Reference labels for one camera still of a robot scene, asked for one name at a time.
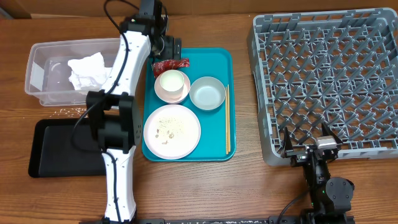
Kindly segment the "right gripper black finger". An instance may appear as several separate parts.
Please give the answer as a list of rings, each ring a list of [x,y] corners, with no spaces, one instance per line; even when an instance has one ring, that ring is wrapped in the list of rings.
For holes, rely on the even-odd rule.
[[[283,150],[284,153],[293,151],[292,141],[290,139],[290,132],[287,127],[284,128],[284,142],[283,142]]]
[[[342,140],[329,128],[326,122],[322,122],[323,136],[332,136],[337,144],[341,144]]]

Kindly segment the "red snack wrapper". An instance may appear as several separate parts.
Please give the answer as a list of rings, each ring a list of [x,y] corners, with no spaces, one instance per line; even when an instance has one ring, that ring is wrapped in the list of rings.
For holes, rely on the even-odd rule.
[[[157,78],[162,73],[167,70],[176,70],[178,68],[185,68],[190,66],[190,61],[188,58],[183,58],[180,60],[163,60],[160,62],[155,62],[152,64],[152,71],[154,73],[154,77]]]

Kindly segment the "white cup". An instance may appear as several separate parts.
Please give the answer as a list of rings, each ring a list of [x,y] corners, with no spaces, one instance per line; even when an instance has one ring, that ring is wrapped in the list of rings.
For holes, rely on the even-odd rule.
[[[178,70],[168,70],[160,75],[160,86],[170,98],[178,98],[183,91],[184,76]]]

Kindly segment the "white grey bowl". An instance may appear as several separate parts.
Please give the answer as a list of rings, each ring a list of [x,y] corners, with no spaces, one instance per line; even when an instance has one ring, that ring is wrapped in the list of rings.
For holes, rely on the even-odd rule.
[[[221,106],[226,98],[224,85],[214,77],[201,77],[193,82],[189,92],[192,103],[203,111]]]

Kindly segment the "wooden chopstick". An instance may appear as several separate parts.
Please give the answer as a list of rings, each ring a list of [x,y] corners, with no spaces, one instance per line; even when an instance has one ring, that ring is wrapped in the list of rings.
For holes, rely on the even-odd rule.
[[[231,143],[230,143],[230,105],[229,105],[229,85],[228,85],[228,128],[229,128],[229,153],[231,151]]]
[[[225,87],[225,99],[224,99],[224,111],[225,111],[225,139],[226,139],[226,155],[229,154],[229,128],[228,128],[228,86]]]

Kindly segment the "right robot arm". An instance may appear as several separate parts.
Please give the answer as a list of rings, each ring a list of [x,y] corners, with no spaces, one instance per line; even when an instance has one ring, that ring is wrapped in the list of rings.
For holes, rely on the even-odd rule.
[[[276,223],[354,224],[354,217],[346,213],[351,210],[354,183],[342,177],[332,177],[328,164],[338,158],[343,141],[322,123],[322,136],[315,144],[303,151],[295,151],[290,132],[284,129],[282,157],[290,159],[291,167],[302,167],[308,189],[293,199],[279,214]],[[297,218],[285,216],[286,211],[298,200],[309,195],[312,207],[303,209]]]

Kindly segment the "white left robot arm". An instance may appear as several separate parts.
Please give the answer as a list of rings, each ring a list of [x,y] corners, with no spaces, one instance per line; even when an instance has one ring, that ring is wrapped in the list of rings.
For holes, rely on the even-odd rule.
[[[120,34],[119,50],[112,71],[99,91],[89,91],[86,111],[78,119],[88,120],[104,160],[107,206],[100,223],[134,223],[133,158],[141,143],[142,118],[135,93],[148,58],[181,58],[181,40],[166,34],[169,16],[160,0],[141,1],[138,12],[115,27]]]

